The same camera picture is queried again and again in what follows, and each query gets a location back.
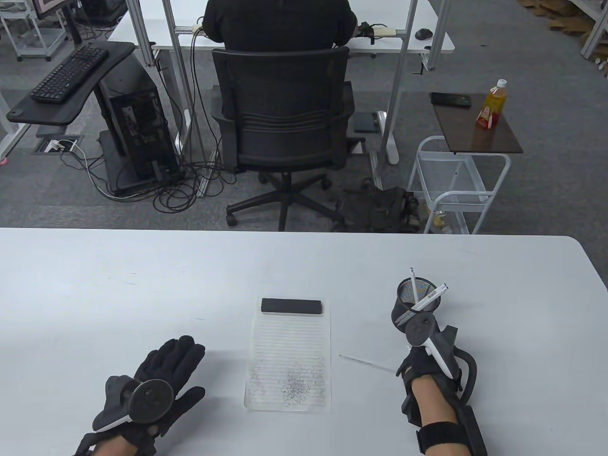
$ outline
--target lined notepad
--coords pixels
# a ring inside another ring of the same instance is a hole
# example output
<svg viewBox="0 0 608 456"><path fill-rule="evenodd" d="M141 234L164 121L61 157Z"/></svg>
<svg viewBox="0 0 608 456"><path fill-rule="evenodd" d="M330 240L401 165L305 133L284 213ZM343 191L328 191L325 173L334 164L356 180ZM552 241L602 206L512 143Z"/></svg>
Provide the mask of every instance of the lined notepad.
<svg viewBox="0 0 608 456"><path fill-rule="evenodd" d="M255 316L245 407L251 410L329 410L330 324L323 313Z"/></svg>

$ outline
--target office chair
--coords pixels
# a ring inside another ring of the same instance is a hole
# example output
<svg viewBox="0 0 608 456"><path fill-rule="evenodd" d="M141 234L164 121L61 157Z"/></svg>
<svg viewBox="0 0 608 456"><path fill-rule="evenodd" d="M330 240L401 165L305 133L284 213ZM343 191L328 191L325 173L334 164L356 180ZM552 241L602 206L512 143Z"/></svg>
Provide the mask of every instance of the office chair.
<svg viewBox="0 0 608 456"><path fill-rule="evenodd" d="M259 171L259 181L275 188L227 206L228 226L237 224L235 212L270 202L281 203L279 231L285 230L293 203L343 221L336 211L300 194L319 181L327 190L331 181L326 174L297 183L291 175L346 164L348 118L354 113L353 90L344 81L347 60L347 47L281 53L213 50L219 87L213 87L211 115L222 135L224 168Z"/></svg>

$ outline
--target smartphone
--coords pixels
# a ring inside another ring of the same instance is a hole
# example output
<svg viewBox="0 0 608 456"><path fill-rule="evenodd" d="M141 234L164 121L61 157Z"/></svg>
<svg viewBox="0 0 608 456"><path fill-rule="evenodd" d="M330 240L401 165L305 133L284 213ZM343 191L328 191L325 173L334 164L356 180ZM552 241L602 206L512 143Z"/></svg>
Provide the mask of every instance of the smartphone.
<svg viewBox="0 0 608 456"><path fill-rule="evenodd" d="M261 310L264 313L321 315L323 305L321 301L264 298Z"/></svg>
<svg viewBox="0 0 608 456"><path fill-rule="evenodd" d="M441 92L431 92L430 102L433 105L456 106L457 108L470 108L471 97L460 94L442 94Z"/></svg>

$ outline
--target computer mouse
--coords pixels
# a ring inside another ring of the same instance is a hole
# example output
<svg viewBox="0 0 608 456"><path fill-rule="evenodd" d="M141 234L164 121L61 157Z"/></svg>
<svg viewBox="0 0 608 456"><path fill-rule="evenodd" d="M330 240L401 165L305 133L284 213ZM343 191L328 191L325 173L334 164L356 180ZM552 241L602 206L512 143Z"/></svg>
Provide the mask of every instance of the computer mouse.
<svg viewBox="0 0 608 456"><path fill-rule="evenodd" d="M420 29L414 36L417 40L424 41L431 38L433 36L433 32L431 32L429 29Z"/></svg>

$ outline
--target hand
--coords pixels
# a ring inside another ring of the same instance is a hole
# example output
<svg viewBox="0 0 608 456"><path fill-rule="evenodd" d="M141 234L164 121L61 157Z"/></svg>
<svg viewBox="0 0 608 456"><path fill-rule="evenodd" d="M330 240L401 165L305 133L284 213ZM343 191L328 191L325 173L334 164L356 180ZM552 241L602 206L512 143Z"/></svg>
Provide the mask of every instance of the hand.
<svg viewBox="0 0 608 456"><path fill-rule="evenodd" d="M433 380L447 403L453 408L457 408L459 399L456 392L461 389L460 375L455 380L446 376L435 358L429 356L424 347L412 347L410 353L397 369L396 375L403 378L403 384L406 387L407 397L402 406L402 411L407 415L410 423L421 426L416 391L412 390L412 383L415 380Z"/></svg>
<svg viewBox="0 0 608 456"><path fill-rule="evenodd" d="M179 340L171 339L160 349L148 353L145 361L135 372L135 379L140 382L150 379L164 380L171 385L173 393L177 396L204 356L205 347L195 344L191 336L182 336ZM153 450L154 439L159 435L163 437L178 418L194 407L204 396L205 388L192 387L175 400L171 409L158 422L126 423L119 426L123 428L120 434L140 449L148 447Z"/></svg>

